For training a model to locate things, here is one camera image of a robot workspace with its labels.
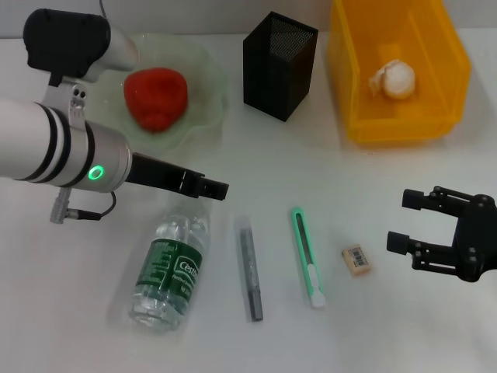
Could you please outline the mint green utility knife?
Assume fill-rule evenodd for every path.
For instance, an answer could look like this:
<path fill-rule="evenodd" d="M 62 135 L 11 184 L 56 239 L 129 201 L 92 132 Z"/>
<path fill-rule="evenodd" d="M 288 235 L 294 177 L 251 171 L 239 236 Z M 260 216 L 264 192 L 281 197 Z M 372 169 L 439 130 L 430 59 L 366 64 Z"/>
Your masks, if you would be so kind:
<path fill-rule="evenodd" d="M 294 207 L 290 212 L 294 236 L 301 259 L 304 282 L 313 309 L 323 309 L 326 299 L 323 294 L 320 273 L 315 261 L 315 255 L 308 235 L 304 211 Z"/>

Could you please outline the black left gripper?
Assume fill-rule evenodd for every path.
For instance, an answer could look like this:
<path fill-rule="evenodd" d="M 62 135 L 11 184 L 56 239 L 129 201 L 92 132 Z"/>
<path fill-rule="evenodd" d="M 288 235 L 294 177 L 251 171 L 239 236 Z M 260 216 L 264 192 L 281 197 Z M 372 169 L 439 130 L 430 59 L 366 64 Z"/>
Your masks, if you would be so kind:
<path fill-rule="evenodd" d="M 204 174 L 134 153 L 128 183 L 179 193 L 187 197 L 204 197 L 211 200 L 224 200 L 229 185 L 209 180 Z"/>

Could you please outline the pale green glass fruit plate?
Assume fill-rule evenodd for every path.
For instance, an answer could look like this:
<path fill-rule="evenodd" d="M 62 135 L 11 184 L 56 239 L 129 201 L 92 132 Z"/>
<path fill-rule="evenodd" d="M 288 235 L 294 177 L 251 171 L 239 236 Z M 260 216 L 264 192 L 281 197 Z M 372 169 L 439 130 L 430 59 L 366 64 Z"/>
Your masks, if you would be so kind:
<path fill-rule="evenodd" d="M 104 71 L 95 83 L 85 82 L 85 119 L 124 134 L 132 149 L 160 157 L 190 142 L 221 132 L 227 77 L 212 53 L 188 37 L 160 33 L 134 34 L 140 60 L 135 70 L 171 68 L 186 79 L 186 112 L 162 134 L 139 128 L 125 104 L 127 71 Z"/>

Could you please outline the red-orange fruit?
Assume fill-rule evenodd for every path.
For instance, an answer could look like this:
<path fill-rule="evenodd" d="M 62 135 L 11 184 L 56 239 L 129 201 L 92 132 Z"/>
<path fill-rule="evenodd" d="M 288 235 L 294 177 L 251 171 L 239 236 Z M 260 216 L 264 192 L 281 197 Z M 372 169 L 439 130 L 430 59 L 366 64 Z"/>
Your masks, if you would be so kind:
<path fill-rule="evenodd" d="M 188 85 L 171 68 L 149 68 L 128 75 L 123 94 L 130 115 L 145 131 L 167 131 L 188 107 Z"/>

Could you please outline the clear water bottle green label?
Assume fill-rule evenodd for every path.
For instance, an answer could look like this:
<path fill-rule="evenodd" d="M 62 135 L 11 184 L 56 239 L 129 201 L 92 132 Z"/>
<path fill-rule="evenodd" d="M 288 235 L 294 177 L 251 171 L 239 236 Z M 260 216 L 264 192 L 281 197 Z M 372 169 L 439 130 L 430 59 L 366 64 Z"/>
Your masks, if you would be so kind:
<path fill-rule="evenodd" d="M 134 286 L 129 315 L 160 331 L 182 324 L 210 245 L 212 203 L 171 196 Z"/>

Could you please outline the grey pencil lead tube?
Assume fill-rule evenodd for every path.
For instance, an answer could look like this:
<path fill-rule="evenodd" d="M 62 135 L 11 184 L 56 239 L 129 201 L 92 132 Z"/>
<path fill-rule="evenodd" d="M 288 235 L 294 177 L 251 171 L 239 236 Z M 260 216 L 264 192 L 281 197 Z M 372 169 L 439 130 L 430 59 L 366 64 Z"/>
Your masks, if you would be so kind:
<path fill-rule="evenodd" d="M 263 321 L 262 296 L 255 257 L 252 225 L 247 216 L 235 219 L 237 244 L 242 255 L 243 274 L 252 322 Z"/>

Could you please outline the white paper ball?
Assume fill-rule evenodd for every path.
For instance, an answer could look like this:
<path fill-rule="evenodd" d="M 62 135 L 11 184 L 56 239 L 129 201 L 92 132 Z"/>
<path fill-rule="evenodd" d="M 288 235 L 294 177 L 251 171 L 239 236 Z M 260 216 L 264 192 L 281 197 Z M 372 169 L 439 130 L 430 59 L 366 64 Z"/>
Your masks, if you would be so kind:
<path fill-rule="evenodd" d="M 407 99 L 415 91 L 414 69 L 400 60 L 388 62 L 370 79 L 369 87 L 373 95 L 383 93 L 390 99 Z"/>

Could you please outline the black mesh pen holder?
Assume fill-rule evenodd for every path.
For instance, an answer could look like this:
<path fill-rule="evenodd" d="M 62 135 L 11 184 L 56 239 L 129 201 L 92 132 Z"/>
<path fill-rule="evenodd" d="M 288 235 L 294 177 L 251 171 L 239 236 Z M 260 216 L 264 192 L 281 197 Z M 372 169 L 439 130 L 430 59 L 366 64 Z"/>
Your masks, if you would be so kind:
<path fill-rule="evenodd" d="M 309 92 L 318 30 L 271 12 L 243 40 L 244 103 L 283 122 Z"/>

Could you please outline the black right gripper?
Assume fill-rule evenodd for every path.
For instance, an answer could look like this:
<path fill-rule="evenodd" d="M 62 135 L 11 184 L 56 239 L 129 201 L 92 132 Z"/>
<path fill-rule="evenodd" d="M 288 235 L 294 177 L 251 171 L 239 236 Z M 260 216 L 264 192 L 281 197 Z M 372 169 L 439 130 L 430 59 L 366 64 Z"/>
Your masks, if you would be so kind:
<path fill-rule="evenodd" d="M 466 282 L 478 281 L 482 274 L 497 270 L 497 206 L 484 194 L 471 196 L 441 186 L 425 195 L 404 190 L 402 207 L 448 214 L 458 218 L 454 248 L 411 239 L 389 232 L 387 251 L 412 256 L 412 269 L 439 274 L 457 274 Z"/>

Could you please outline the beige eraser with barcode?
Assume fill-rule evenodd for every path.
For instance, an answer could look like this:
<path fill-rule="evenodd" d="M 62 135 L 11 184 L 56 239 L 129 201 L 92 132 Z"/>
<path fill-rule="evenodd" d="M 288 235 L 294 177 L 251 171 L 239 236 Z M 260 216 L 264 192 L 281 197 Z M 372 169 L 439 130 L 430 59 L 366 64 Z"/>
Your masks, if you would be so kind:
<path fill-rule="evenodd" d="M 370 261 L 360 245 L 356 244 L 343 249 L 341 255 L 353 277 L 371 272 L 372 266 Z"/>

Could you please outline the yellow plastic bin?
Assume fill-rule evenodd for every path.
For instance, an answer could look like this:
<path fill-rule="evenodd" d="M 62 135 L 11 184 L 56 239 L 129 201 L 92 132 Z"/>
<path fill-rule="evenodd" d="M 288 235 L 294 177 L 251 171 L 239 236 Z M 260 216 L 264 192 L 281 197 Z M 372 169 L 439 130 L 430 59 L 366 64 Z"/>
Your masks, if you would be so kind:
<path fill-rule="evenodd" d="M 333 0 L 330 19 L 328 69 L 352 140 L 431 140 L 461 120 L 471 62 L 443 0 Z M 415 72 L 406 99 L 374 94 L 369 85 L 394 60 Z"/>

